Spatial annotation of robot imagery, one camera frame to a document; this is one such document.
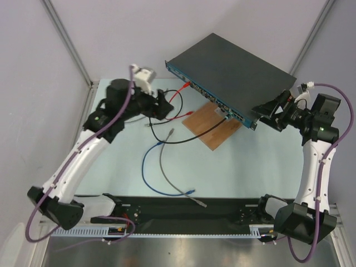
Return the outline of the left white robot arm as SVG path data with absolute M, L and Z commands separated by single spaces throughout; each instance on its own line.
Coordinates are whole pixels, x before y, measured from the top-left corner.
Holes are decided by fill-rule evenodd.
M 75 197 L 76 190 L 91 165 L 125 128 L 125 122 L 138 115 L 163 120 L 173 106 L 163 90 L 143 91 L 138 82 L 115 79 L 83 125 L 77 144 L 57 172 L 41 187 L 27 193 L 42 215 L 62 229 L 69 230 L 80 221 L 104 216 L 111 223 L 122 218 L 118 198 L 110 194 Z

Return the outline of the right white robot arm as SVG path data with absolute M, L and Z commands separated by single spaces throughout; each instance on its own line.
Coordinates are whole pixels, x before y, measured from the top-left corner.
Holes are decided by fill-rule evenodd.
M 337 224 L 329 214 L 327 193 L 336 151 L 333 144 L 339 138 L 339 130 L 332 123 L 339 105 L 340 99 L 320 93 L 310 109 L 302 109 L 298 100 L 284 91 L 274 100 L 253 108 L 261 122 L 277 131 L 289 125 L 298 129 L 304 157 L 295 200 L 288 203 L 266 194 L 258 202 L 256 217 L 264 224 L 274 220 L 274 231 L 306 244 L 312 244 L 314 238 L 321 241 Z

